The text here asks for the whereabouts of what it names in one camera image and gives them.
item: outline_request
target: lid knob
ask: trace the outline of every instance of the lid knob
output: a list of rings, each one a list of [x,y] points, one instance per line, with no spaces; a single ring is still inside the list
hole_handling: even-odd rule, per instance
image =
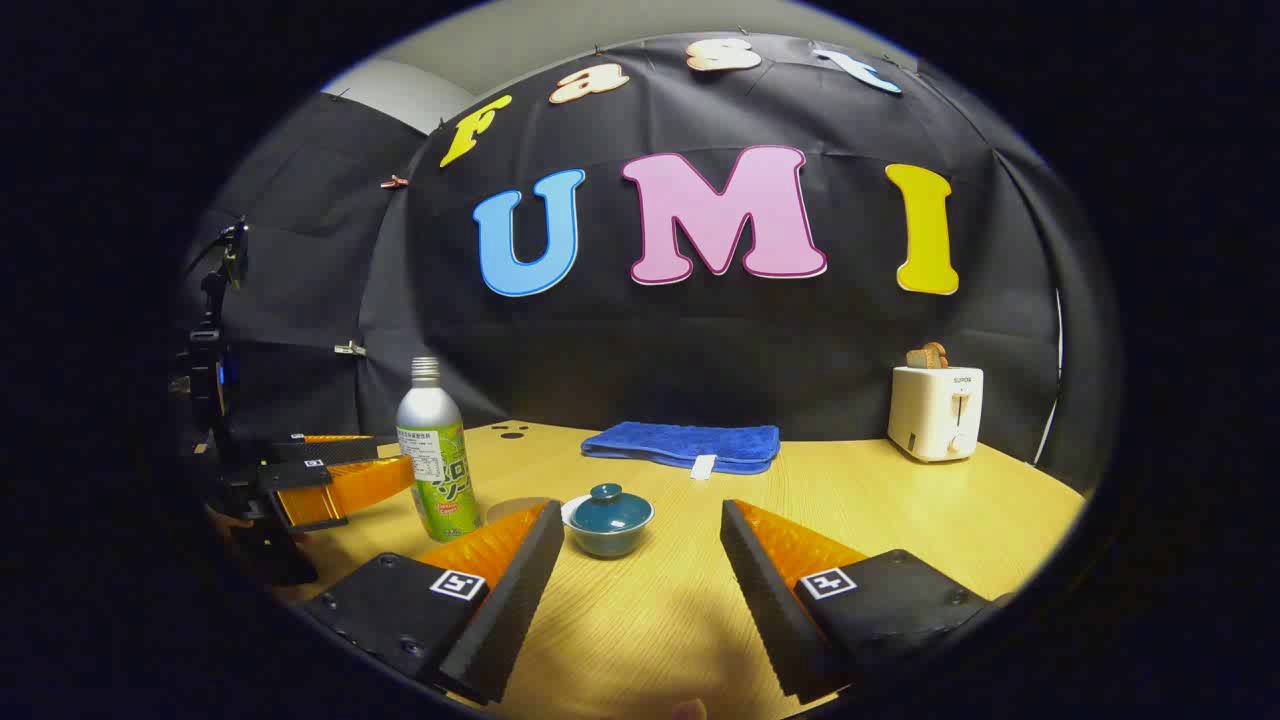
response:
[[[622,495],[622,486],[618,483],[604,483],[591,488],[593,500],[613,500]]]

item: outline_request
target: cable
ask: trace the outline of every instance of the cable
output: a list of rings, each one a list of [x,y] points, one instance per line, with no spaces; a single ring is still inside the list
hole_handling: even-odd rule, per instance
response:
[[[221,243],[221,241],[223,241],[223,238],[219,237],[218,240],[210,242],[207,247],[205,247],[204,250],[201,250],[200,255],[196,255],[196,259],[191,261],[191,265],[187,265],[187,269],[183,270],[182,278],[178,282],[179,283],[187,282],[187,275],[189,275],[191,272],[196,269],[196,265],[198,265],[200,261],[205,259],[205,255],[209,255],[209,251],[212,250],[212,249],[215,249],[215,247],[218,247]]]

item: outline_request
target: round coaster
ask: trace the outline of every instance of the round coaster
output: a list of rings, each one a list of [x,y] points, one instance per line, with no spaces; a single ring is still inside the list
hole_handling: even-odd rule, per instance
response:
[[[484,515],[484,524],[492,525],[494,521],[511,515],[512,512],[520,512],[521,510],[529,510],[535,505],[541,505],[549,501],[549,497],[517,497],[515,500],[504,500],[498,505],[494,505]]]

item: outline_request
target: white toaster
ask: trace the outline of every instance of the white toaster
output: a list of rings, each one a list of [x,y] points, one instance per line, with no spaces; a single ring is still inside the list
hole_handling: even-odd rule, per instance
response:
[[[978,448],[982,370],[893,368],[888,437],[925,462],[969,457]]]

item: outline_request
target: wooden table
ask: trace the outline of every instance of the wooden table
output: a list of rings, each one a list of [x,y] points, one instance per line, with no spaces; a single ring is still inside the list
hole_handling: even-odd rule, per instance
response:
[[[700,697],[712,720],[776,720],[827,702],[801,706],[778,688],[721,547],[726,498],[867,555],[906,548],[987,598],[1028,580],[1084,502],[983,445],[969,460],[925,465],[887,439],[783,442],[763,474],[694,480],[687,469],[584,457],[594,430],[499,424],[508,429],[466,432],[481,511],[529,496],[563,502],[602,482],[655,509],[646,538],[622,559],[591,559],[566,533],[506,698],[489,706],[499,717],[666,719],[672,705]],[[509,432],[524,437],[500,437]],[[320,580],[282,588],[283,600],[310,598],[379,552],[417,556],[436,546],[408,491],[311,536]]]

